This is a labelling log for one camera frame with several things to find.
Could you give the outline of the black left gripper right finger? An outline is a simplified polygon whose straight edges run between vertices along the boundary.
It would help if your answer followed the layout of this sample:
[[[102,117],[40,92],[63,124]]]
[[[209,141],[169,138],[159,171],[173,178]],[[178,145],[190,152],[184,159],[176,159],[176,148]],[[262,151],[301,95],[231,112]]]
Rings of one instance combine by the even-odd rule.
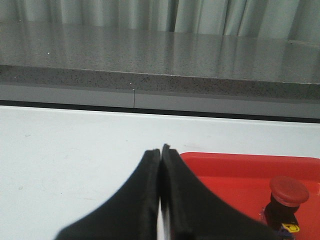
[[[266,225],[234,209],[211,192],[165,144],[159,192],[167,240],[274,240]]]

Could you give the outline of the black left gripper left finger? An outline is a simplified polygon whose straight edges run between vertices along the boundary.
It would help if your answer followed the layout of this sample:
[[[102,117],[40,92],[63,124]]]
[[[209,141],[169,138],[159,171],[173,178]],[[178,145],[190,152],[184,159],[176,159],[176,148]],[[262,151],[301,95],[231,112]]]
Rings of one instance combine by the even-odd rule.
[[[63,228],[58,240],[155,240],[159,212],[160,150],[144,152],[138,166],[100,207]]]

